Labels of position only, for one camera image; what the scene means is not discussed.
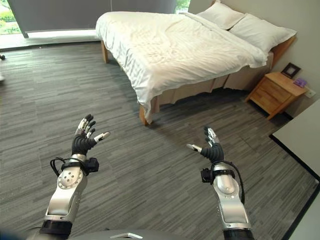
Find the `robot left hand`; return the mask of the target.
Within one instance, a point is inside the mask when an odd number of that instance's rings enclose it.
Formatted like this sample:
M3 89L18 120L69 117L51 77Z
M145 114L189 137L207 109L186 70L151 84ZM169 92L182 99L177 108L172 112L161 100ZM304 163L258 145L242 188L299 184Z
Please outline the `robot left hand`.
M88 151L91 150L99 142L106 139L111 133L109 131L102 132L93 136L96 121L92 114L86 115L78 124L71 144L72 155L86 156Z

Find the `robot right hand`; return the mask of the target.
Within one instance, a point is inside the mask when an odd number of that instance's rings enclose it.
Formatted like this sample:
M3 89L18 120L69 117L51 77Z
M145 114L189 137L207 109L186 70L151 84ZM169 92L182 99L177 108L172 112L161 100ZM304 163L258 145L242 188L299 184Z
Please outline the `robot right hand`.
M224 160L224 151L220 140L215 131L208 126L203 128L206 136L205 140L208 143L208 147L200 147L195 144L187 144L186 146L195 152L200 153L203 157L207 158L212 164L214 162L220 162Z

